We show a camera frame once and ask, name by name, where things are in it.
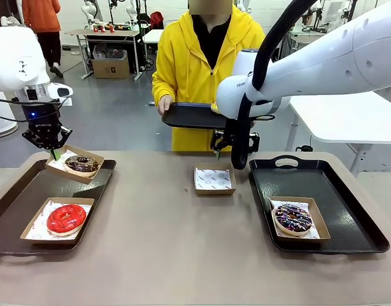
hand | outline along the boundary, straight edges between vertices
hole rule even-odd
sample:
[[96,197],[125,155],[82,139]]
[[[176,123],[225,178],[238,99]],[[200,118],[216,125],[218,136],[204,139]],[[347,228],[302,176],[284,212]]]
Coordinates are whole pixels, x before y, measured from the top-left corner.
[[171,103],[173,103],[173,97],[169,94],[166,94],[160,99],[159,106],[157,107],[157,112],[160,116],[163,116],[164,112],[170,109]]

cardboard box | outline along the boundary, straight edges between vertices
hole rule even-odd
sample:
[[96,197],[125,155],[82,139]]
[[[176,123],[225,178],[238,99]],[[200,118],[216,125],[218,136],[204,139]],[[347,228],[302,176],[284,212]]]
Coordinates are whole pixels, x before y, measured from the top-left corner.
[[[67,150],[69,150],[71,152],[74,152],[76,155],[92,157],[93,159],[95,159],[99,163],[99,169],[101,169],[101,167],[102,167],[102,165],[104,163],[104,160],[105,160],[105,158],[103,158],[102,156],[99,156],[99,155],[93,154],[91,152],[88,152],[88,151],[85,151],[85,150],[73,147],[71,145],[63,146],[61,149],[58,150],[58,152],[59,152],[59,154],[63,155],[65,152],[67,152]],[[54,157],[50,156],[50,158],[46,162],[46,168],[47,168],[48,171],[50,171],[50,172],[52,172],[52,173],[54,173],[56,175],[60,175],[61,177],[66,177],[67,179],[75,180],[75,181],[80,182],[82,184],[89,184],[89,183],[91,183],[92,180],[95,178],[95,176],[99,172],[99,170],[98,170],[91,177],[81,177],[79,175],[75,175],[75,174],[72,174],[70,172],[67,172],[66,170],[60,170],[60,169],[54,168],[53,166],[50,166],[49,164],[53,160],[54,160]]]
[[[307,203],[309,207],[309,213],[311,216],[311,219],[313,220],[313,224],[316,226],[317,232],[320,236],[319,239],[301,239],[299,237],[282,237],[279,236],[279,239],[284,239],[284,240],[301,240],[302,242],[321,242],[322,240],[328,240],[330,239],[330,233],[329,230],[327,229],[327,226],[324,223],[323,216],[320,213],[318,206],[316,204],[315,199],[313,198],[298,198],[298,197],[292,197],[292,196],[272,196],[269,198],[270,200],[273,201],[287,201],[287,202],[298,202],[298,203]],[[274,221],[274,214],[272,213],[272,218],[273,218],[273,224],[275,227],[277,227],[275,221]]]
[[[211,190],[199,189],[197,186],[197,169],[199,169],[199,170],[218,170],[218,171],[229,170],[229,178],[231,180],[231,188],[211,189]],[[199,164],[196,164],[196,166],[194,168],[194,187],[195,187],[195,193],[197,193],[200,196],[208,196],[208,195],[230,196],[230,195],[234,194],[234,192],[236,190],[236,181],[235,181],[234,169],[232,168],[232,165],[229,163],[199,163]]]
[[96,78],[129,78],[129,61],[125,59],[93,59]]
[[[78,235],[81,232],[81,228],[77,232],[77,235],[73,239],[66,239],[66,240],[56,240],[56,236],[53,235],[52,240],[40,240],[40,239],[30,239],[26,238],[27,234],[30,232],[32,226],[34,225],[34,222],[37,220],[39,215],[43,212],[44,208],[49,204],[50,201],[53,201],[55,203],[62,203],[62,204],[77,204],[77,205],[89,205],[92,206],[94,204],[94,199],[84,199],[84,198],[48,198],[44,204],[41,206],[41,208],[36,212],[34,217],[31,219],[27,227],[24,229],[22,235],[20,236],[21,239],[27,240],[33,244],[75,244],[75,241],[78,237]],[[87,217],[85,218],[83,224],[88,219],[88,214],[91,214],[92,210],[87,213]]]

red icing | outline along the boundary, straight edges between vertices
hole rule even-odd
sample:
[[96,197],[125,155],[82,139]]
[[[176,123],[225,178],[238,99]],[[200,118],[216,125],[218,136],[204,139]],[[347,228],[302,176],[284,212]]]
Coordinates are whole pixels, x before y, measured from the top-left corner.
[[48,216],[47,228],[54,233],[67,233],[81,226],[86,217],[87,213],[81,206],[64,205]]

shoe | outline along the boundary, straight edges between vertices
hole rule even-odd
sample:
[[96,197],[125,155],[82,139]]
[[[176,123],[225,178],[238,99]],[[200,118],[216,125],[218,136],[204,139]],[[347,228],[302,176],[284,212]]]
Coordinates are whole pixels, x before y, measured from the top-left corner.
[[55,67],[55,66],[52,66],[52,67],[50,68],[50,72],[55,73],[55,75],[56,75],[57,77],[59,77],[59,78],[64,78],[64,75],[61,73],[60,69],[58,69],[58,68]]

person in yellow hoodie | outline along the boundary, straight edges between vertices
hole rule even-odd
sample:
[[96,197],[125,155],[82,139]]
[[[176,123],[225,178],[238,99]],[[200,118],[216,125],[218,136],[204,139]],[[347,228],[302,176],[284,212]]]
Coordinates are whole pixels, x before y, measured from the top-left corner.
[[[200,1],[210,5],[217,0]],[[153,96],[160,115],[171,103],[215,102],[218,85],[231,76],[242,49],[259,48],[262,27],[229,1],[231,14],[182,15],[166,27],[159,42],[157,71],[153,74]],[[209,151],[212,131],[173,128],[173,151]]]

